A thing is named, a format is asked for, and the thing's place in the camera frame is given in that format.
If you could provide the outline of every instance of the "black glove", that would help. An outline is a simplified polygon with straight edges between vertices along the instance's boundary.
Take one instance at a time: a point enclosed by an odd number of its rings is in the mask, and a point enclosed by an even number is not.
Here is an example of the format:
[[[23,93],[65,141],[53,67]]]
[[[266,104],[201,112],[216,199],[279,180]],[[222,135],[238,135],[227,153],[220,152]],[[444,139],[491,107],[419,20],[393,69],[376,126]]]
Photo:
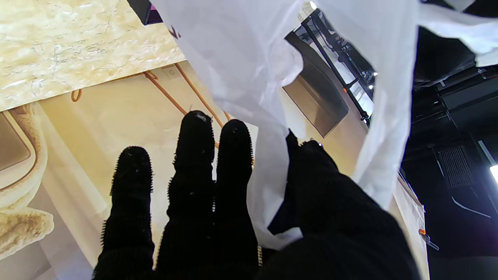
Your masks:
[[[180,128],[173,164],[176,173],[168,187],[170,221],[155,271],[149,157],[140,147],[121,153],[94,279],[200,279],[227,274],[250,278],[255,273],[257,241],[246,207],[252,172],[249,131],[239,120],[223,127],[216,182],[212,180],[214,144],[211,118],[200,111],[189,112]]]

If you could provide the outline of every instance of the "ceiling light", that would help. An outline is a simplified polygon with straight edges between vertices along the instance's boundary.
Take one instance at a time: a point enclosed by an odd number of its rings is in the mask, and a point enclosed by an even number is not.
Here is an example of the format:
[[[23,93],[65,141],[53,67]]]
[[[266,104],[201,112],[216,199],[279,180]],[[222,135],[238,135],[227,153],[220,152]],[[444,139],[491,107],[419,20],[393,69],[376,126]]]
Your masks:
[[[498,165],[493,165],[490,167],[491,174],[495,178],[495,181],[498,183]]]

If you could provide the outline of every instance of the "cream wall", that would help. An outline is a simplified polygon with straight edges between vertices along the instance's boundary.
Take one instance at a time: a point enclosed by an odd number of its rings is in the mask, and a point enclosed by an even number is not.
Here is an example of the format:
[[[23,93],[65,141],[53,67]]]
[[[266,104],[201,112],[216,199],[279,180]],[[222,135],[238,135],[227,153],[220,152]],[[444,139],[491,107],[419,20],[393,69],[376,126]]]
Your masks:
[[[209,91],[198,80],[188,62],[181,62],[180,65],[222,122],[226,122],[223,112],[214,104]],[[175,66],[154,69],[152,72],[158,77],[158,83],[185,110],[202,110],[210,115]],[[340,171],[351,175],[367,127],[360,121],[358,111],[349,97],[344,93],[349,113],[325,138],[320,136],[283,89],[280,97],[288,126],[294,133],[302,140],[314,138],[321,142]],[[70,182],[60,186],[60,189],[67,190],[64,200],[74,200],[80,208],[92,206],[87,207],[91,211],[87,209],[83,214],[89,222],[81,221],[69,226],[74,230],[73,235],[80,235],[76,240],[90,263],[96,262],[100,252],[97,233],[109,210],[109,190],[115,162],[120,152],[129,145],[143,146],[151,157],[154,170],[152,230],[153,240],[158,244],[162,229],[168,221],[165,215],[168,205],[166,189],[169,179],[174,175],[172,162],[183,115],[143,75],[85,88],[77,102],[72,102],[70,95],[66,94],[40,101],[40,105],[46,114],[44,132],[49,142],[47,169],[60,171],[51,173],[50,185],[57,185],[57,181]],[[213,129],[218,139],[221,127],[214,119]],[[257,128],[249,125],[249,130],[255,146]],[[398,203],[406,207],[399,207],[394,200],[390,211],[400,224],[409,224],[403,226],[404,231],[410,244],[417,250],[414,253],[422,267],[421,271],[427,268],[428,279],[425,245],[420,245],[417,232],[417,222],[420,221],[406,214],[414,211],[411,208],[414,207],[413,200]],[[68,207],[74,205],[61,204],[58,211],[64,212]],[[65,219],[74,220],[70,214]],[[79,233],[84,228],[82,224],[92,228],[92,234],[82,236]]]

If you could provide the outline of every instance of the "metal frame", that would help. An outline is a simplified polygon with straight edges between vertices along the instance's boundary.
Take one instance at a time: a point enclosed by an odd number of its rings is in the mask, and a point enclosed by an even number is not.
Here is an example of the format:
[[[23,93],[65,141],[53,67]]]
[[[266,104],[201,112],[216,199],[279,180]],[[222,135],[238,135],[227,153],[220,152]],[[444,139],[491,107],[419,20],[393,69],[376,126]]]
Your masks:
[[[322,54],[322,56],[325,58],[325,61],[327,62],[327,64],[332,69],[332,72],[334,72],[334,74],[337,76],[337,79],[339,79],[339,81],[341,82],[344,91],[348,94],[349,98],[355,104],[356,109],[358,110],[358,112],[360,112],[361,121],[365,121],[366,124],[367,124],[367,126],[370,127],[370,117],[369,117],[369,115],[366,113],[365,110],[363,110],[362,106],[359,104],[358,100],[356,100],[355,96],[353,95],[353,93],[350,90],[351,86],[356,82],[356,80],[353,81],[353,82],[351,82],[351,83],[349,83],[349,84],[346,84],[346,82],[344,81],[343,77],[341,76],[341,74],[339,73],[339,71],[337,70],[337,68],[334,66],[334,63],[332,63],[332,60],[330,59],[330,57],[327,55],[327,53],[323,49],[322,45],[320,44],[320,42],[316,38],[315,34],[313,34],[313,31],[310,29],[310,27],[308,25],[309,20],[310,20],[310,17],[308,17],[307,19],[305,19],[301,23],[301,25],[304,27],[304,29],[306,30],[306,32],[308,33],[308,35],[310,36],[310,38],[313,40],[313,42],[315,43],[316,47],[318,48],[318,50]]]

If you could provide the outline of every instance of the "air vent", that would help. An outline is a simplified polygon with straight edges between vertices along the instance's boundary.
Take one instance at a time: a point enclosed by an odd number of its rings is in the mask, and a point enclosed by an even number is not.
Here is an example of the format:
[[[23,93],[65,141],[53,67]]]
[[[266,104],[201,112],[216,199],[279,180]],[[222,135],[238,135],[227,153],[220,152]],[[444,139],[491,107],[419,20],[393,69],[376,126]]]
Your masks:
[[[474,183],[462,146],[440,151],[439,155],[441,156],[444,175],[447,177],[451,188],[468,186]]]

